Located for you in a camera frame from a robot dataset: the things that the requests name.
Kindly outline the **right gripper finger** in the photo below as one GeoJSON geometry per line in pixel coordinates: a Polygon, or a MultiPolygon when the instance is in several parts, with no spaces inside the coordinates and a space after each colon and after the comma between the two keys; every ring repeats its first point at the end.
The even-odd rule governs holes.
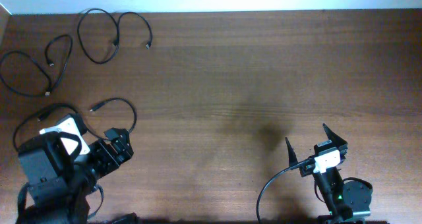
{"type": "Polygon", "coordinates": [[[322,124],[322,127],[327,135],[327,138],[332,141],[332,143],[337,147],[347,146],[347,142],[334,133],[325,123],[322,124]]]}
{"type": "Polygon", "coordinates": [[[288,137],[285,137],[285,140],[286,140],[286,146],[287,146],[289,167],[293,167],[298,164],[297,156],[288,137]]]}

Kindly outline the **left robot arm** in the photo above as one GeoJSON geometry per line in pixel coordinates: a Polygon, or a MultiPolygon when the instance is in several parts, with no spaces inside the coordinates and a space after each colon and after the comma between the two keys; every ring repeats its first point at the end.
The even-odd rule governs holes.
{"type": "Polygon", "coordinates": [[[90,145],[81,155],[82,141],[68,132],[47,132],[23,145],[18,159],[27,183],[17,198],[17,223],[87,223],[96,215],[86,197],[102,193],[97,181],[118,169],[134,154],[129,132],[111,128],[108,140],[90,145]]]}

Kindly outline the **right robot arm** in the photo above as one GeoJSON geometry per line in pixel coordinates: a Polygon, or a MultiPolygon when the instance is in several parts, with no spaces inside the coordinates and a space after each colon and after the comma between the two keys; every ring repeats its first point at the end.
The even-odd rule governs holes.
{"type": "Polygon", "coordinates": [[[303,161],[297,160],[290,142],[286,142],[289,168],[298,169],[302,177],[314,178],[314,187],[320,190],[329,211],[317,217],[318,223],[364,223],[371,215],[373,186],[355,177],[341,177],[338,166],[346,160],[348,143],[326,124],[322,127],[327,141],[315,145],[315,154],[303,161]]]}

